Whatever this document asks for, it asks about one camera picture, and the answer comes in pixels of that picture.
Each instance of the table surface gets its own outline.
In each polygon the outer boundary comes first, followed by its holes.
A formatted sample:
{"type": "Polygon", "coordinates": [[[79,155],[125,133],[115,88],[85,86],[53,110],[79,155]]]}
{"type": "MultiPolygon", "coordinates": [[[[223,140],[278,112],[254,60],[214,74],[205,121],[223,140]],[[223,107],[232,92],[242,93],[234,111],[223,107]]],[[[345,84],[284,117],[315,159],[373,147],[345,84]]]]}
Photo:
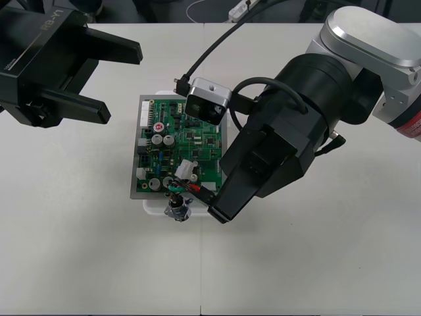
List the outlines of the table surface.
{"type": "MultiPolygon", "coordinates": [[[[232,223],[175,223],[129,199],[139,94],[171,90],[229,27],[96,25],[145,56],[101,62],[82,91],[108,125],[0,116],[1,314],[420,314],[421,145],[374,117],[339,124],[346,146],[232,223]]],[[[196,75],[274,77],[320,28],[248,24],[196,75]]]]}

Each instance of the electrolytic capacitor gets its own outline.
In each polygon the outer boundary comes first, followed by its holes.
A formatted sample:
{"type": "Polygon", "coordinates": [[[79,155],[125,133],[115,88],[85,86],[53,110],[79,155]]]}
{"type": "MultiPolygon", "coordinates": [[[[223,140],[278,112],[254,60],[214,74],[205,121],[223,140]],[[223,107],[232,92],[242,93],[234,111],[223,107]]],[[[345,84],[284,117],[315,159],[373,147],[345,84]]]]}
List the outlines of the electrolytic capacitor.
{"type": "Polygon", "coordinates": [[[165,134],[165,125],[164,123],[158,122],[153,125],[153,132],[164,135],[165,134]]]}
{"type": "Polygon", "coordinates": [[[167,135],[164,137],[164,145],[168,148],[173,148],[176,145],[176,140],[172,135],[167,135]]]}
{"type": "Polygon", "coordinates": [[[151,142],[155,147],[161,147],[162,146],[162,136],[158,135],[158,134],[155,134],[154,136],[152,136],[151,142]]]}
{"type": "Polygon", "coordinates": [[[149,188],[152,191],[159,191],[159,189],[161,188],[161,182],[159,181],[159,179],[157,178],[150,179],[149,188]]]}

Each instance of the camera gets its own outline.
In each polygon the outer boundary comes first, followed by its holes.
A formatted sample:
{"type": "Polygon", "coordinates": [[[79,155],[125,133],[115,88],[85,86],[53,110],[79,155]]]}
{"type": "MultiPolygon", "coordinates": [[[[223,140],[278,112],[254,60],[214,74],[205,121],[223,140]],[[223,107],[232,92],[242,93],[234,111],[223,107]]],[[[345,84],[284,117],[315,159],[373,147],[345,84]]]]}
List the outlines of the camera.
{"type": "Polygon", "coordinates": [[[219,125],[225,115],[232,92],[230,89],[203,78],[194,79],[187,95],[187,115],[219,125]]]}

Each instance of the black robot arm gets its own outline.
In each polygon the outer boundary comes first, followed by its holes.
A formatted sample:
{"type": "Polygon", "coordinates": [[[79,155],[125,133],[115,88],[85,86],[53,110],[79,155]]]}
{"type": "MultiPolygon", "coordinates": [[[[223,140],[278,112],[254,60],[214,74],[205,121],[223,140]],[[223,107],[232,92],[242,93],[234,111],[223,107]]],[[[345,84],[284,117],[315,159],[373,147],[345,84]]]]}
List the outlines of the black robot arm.
{"type": "Polygon", "coordinates": [[[320,54],[294,58],[275,82],[264,79],[244,81],[272,83],[255,100],[240,95],[238,87],[233,90],[228,108],[240,132],[220,161],[227,179],[219,193],[192,192],[221,223],[231,221],[254,196],[263,198],[300,179],[316,156],[343,145],[336,134],[320,149],[340,120],[365,122],[383,91],[379,76],[363,70],[353,81],[337,59],[320,54]],[[236,111],[249,115],[244,127],[236,111]]]}

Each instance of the label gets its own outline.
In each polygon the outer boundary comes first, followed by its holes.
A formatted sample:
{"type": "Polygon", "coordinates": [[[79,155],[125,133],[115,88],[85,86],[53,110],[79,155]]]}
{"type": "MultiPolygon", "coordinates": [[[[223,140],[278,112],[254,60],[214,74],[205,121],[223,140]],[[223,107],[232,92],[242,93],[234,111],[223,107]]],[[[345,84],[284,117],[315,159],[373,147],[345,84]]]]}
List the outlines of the label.
{"type": "Polygon", "coordinates": [[[421,111],[418,112],[409,122],[404,126],[396,129],[402,135],[415,138],[421,135],[421,111]]]}

